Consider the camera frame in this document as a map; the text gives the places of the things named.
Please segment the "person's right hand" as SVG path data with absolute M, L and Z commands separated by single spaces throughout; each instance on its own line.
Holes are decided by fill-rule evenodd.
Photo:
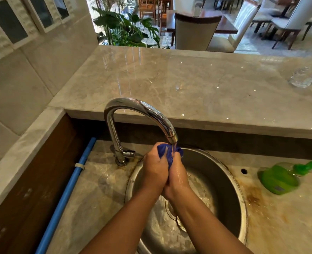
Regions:
M 168 172 L 168 180 L 162 195 L 170 203 L 173 203 L 178 198 L 178 194 L 189 188 L 188 175 L 186 169 L 184 172 L 172 172 L 172 166 Z

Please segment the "person's left hand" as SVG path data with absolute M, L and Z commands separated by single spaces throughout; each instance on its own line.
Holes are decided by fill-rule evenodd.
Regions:
M 146 154 L 143 159 L 142 188 L 152 196 L 160 196 L 167 182 L 169 170 L 167 162 L 147 162 Z

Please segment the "blue cloth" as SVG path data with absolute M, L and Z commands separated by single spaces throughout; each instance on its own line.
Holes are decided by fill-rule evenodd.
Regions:
M 157 146 L 158 156 L 161 159 L 162 157 L 166 157 L 168 162 L 168 170 L 171 168 L 173 163 L 173 156 L 172 156 L 172 145 L 170 144 L 160 144 Z

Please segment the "person's left forearm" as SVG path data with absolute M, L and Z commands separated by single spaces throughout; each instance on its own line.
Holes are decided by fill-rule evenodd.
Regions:
M 146 182 L 79 254 L 135 254 L 166 181 Z

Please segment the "person's right forearm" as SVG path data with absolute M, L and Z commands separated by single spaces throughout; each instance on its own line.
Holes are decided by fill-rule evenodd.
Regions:
M 176 192 L 168 199 L 200 254 L 254 254 L 191 189 Z

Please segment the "round stainless steel sink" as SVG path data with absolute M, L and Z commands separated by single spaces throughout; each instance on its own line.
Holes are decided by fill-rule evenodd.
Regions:
M 199 149 L 182 148 L 189 185 L 221 223 L 247 244 L 247 209 L 243 194 L 228 168 Z M 159 196 L 137 247 L 138 254 L 197 254 L 192 241 L 172 220 Z

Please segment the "sink drain strainer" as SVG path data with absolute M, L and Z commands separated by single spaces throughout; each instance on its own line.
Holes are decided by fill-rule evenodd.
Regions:
M 186 232 L 185 227 L 183 226 L 182 222 L 180 221 L 178 215 L 176 214 L 175 210 L 173 209 L 173 207 L 171 206 L 171 204 L 169 203 L 168 200 L 165 201 L 165 208 L 166 208 L 166 212 L 168 214 L 168 216 L 174 220 L 177 224 L 177 226 L 183 231 Z

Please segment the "blue plastic pipe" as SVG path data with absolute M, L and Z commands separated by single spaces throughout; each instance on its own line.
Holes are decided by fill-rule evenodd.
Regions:
M 78 163 L 84 164 L 86 163 L 90 152 L 92 151 L 95 143 L 97 141 L 96 137 L 91 137 L 89 143 L 87 144 L 84 152 L 82 153 Z M 78 181 L 78 178 L 83 170 L 74 167 L 74 171 L 64 189 L 64 192 L 57 204 L 57 207 L 48 223 L 48 226 L 43 234 L 43 237 L 35 251 L 35 254 L 46 254 L 49 244 L 51 243 L 52 237 L 57 229 L 57 226 L 60 222 L 62 214 L 65 210 L 65 207 L 70 199 L 70 196 L 74 190 L 74 187 Z

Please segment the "green dish soap bottle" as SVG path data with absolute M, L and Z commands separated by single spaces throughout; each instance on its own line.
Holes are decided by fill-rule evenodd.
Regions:
M 260 183 L 270 192 L 283 195 L 297 189 L 302 178 L 312 170 L 312 161 L 306 164 L 279 162 L 271 167 L 262 167 L 257 172 Z

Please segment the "green leafy potted plant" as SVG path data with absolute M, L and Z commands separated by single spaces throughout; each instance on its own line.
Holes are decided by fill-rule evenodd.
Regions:
M 160 45 L 159 29 L 152 16 L 140 18 L 137 0 L 96 0 L 92 10 L 98 14 L 93 23 L 102 30 L 96 34 L 99 44 L 170 48 Z

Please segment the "beige chair with dark trim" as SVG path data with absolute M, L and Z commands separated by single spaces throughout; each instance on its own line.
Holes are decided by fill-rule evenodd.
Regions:
M 206 51 L 222 16 L 194 17 L 175 13 L 175 49 Z

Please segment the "white upholstered dining chair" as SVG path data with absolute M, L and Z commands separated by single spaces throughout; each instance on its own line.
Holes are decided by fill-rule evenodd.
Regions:
M 234 26 L 237 28 L 238 32 L 236 34 L 229 34 L 228 38 L 213 36 L 206 51 L 233 53 L 237 49 L 260 7 L 261 5 L 254 0 L 244 0 L 234 21 Z
M 290 34 L 292 35 L 291 42 L 289 43 L 288 50 L 291 49 L 294 41 L 296 40 L 298 34 L 301 32 L 303 27 L 312 17 L 312 0 L 299 0 L 298 4 L 293 10 L 291 16 L 287 18 L 274 17 L 269 22 L 262 39 L 268 36 L 268 32 L 271 27 L 279 32 L 272 49 L 281 41 L 283 42 Z

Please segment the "brown wooden chair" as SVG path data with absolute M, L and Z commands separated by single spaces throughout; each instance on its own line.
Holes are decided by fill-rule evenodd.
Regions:
M 140 18 L 144 15 L 152 16 L 159 27 L 159 35 L 166 29 L 167 11 L 172 10 L 173 0 L 137 0 Z

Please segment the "dark wooden dining table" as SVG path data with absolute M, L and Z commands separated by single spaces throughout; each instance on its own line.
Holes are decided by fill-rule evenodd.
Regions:
M 171 33 L 171 46 L 174 45 L 175 40 L 175 11 L 167 10 L 166 16 L 166 32 Z M 217 34 L 236 34 L 238 29 L 226 18 L 226 16 L 217 10 L 203 9 L 200 13 L 200 17 L 216 17 L 221 16 L 216 33 Z

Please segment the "white framed wall mirror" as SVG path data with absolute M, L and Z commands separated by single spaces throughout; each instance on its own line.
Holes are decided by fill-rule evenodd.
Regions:
M 0 0 L 0 59 L 38 35 L 39 31 L 21 0 Z

